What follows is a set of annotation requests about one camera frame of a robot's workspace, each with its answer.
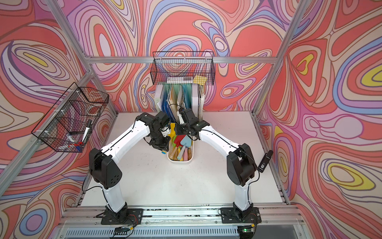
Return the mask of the red shovel wooden handle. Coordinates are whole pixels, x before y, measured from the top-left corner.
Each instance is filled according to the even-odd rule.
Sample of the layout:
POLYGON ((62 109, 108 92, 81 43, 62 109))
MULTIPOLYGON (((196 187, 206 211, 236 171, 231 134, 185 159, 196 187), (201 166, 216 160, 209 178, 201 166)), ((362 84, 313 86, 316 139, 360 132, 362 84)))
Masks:
POLYGON ((173 147, 179 147, 181 145, 181 141, 184 139, 186 135, 175 135, 173 140, 173 147))

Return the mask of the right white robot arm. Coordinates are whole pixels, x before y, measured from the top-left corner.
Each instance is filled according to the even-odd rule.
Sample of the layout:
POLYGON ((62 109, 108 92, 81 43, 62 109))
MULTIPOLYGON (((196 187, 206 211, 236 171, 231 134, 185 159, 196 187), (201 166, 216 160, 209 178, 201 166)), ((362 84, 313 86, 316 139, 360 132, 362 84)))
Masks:
POLYGON ((247 144, 237 144, 218 133, 208 122, 195 116, 191 109, 180 109, 182 123, 178 125, 183 134, 193 140, 203 141, 226 158, 226 172, 235 185, 233 205, 239 211, 246 211, 252 206, 249 196, 249 180, 255 176, 257 165, 251 148, 247 144))

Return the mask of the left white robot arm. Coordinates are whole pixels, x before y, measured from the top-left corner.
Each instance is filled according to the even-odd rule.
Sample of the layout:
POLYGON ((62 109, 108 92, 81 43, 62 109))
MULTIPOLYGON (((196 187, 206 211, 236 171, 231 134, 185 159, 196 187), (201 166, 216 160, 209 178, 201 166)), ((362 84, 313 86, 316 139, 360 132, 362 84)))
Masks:
POLYGON ((125 132, 101 149, 94 148, 89 153, 90 175, 102 188, 106 208, 119 215, 127 209, 120 181, 123 173, 119 168, 122 160, 128 159, 129 151, 145 137, 148 144, 156 150, 169 151, 171 138, 168 136, 170 119, 164 112, 156 115, 142 113, 138 115, 125 132))

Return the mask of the purple trowel pink handle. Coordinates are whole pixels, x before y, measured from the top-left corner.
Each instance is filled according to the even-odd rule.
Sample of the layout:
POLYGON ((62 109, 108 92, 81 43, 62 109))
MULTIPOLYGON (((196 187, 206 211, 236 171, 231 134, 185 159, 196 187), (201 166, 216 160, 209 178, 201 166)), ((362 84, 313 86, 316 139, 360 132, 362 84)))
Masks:
POLYGON ((183 154, 183 161, 186 162, 188 160, 189 160, 189 154, 188 154, 188 148, 186 148, 183 154))

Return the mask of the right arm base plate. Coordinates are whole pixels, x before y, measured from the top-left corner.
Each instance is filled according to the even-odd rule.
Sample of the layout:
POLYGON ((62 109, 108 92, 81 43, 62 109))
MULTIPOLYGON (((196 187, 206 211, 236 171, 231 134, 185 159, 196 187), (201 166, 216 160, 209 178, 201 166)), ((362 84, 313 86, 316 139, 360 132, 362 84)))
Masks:
POLYGON ((220 208, 218 214, 221 216, 223 224, 251 223, 259 224, 262 222, 258 207, 250 204, 249 208, 242 211, 235 204, 231 208, 220 208))

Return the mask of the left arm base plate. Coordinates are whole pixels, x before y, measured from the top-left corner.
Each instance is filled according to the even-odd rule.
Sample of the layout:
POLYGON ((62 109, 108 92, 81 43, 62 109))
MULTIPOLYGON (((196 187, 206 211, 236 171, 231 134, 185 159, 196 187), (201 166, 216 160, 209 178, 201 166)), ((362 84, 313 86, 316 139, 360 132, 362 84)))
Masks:
POLYGON ((118 213, 106 208, 101 219, 102 225, 139 225, 143 217, 143 209, 122 208, 118 213))

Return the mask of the light blue trowel white handle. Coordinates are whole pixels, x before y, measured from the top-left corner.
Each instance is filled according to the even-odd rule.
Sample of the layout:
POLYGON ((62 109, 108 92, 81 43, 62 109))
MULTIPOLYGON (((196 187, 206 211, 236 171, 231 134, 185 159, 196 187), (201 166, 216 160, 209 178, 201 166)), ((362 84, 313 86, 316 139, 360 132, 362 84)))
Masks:
POLYGON ((185 152, 185 149, 189 148, 191 146, 191 144, 192 144, 192 139, 188 135, 186 135, 184 137, 184 139, 181 141, 181 146, 182 147, 181 147, 181 151, 179 152, 179 154, 177 156, 178 160, 182 160, 183 159, 183 154, 185 152))

